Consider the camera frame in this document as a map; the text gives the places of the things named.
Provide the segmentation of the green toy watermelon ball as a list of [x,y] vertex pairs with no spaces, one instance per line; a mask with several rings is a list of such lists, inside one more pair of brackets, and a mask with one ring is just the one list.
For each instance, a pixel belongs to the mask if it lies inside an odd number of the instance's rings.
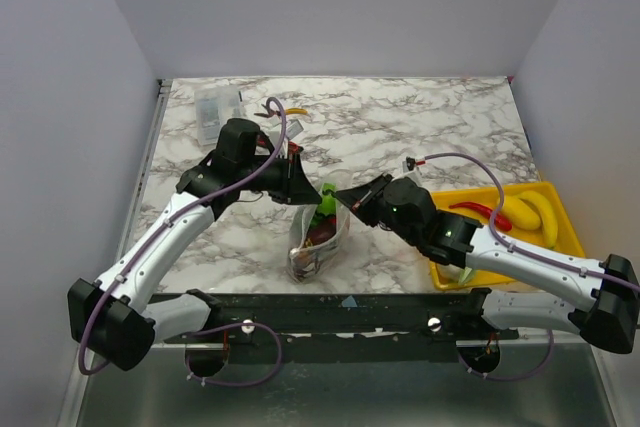
[[323,183],[320,189],[321,202],[311,219],[311,227],[330,221],[335,223],[337,216],[336,200],[334,198],[335,185],[332,183]]

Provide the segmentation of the clear zip top bag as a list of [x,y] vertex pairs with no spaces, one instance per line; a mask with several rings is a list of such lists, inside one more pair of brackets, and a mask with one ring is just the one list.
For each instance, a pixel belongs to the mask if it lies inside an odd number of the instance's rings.
[[287,271],[299,283],[332,267],[349,235],[350,213],[333,193],[352,186],[347,169],[329,172],[315,183],[321,203],[298,207],[289,228]]

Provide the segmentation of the dark maroon toy beet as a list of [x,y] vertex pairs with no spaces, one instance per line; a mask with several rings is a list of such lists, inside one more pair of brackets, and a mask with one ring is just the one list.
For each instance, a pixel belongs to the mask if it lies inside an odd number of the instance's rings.
[[336,234],[336,218],[329,217],[311,227],[307,232],[306,246],[316,246],[331,240]]

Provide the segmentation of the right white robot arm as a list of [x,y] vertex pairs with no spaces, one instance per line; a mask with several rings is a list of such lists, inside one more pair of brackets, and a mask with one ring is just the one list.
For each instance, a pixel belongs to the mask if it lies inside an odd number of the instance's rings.
[[437,264],[497,273],[531,286],[529,293],[490,292],[483,304],[464,309],[459,318],[467,336],[531,327],[573,333],[615,354],[632,352],[639,283],[628,259],[571,257],[499,234],[437,209],[431,194],[407,177],[381,175],[334,197],[362,223],[391,230]]

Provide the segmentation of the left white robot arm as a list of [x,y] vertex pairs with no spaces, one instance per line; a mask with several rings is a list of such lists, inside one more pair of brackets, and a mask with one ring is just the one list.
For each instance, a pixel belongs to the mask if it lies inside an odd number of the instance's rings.
[[95,281],[78,279],[67,293],[72,338],[107,363],[128,371],[155,342],[190,332],[214,340],[222,327],[209,295],[194,291],[162,309],[148,304],[186,248],[217,221],[241,192],[262,192],[283,205],[317,205],[306,177],[303,148],[284,134],[269,135],[253,121],[229,120],[216,147],[185,171],[152,227]]

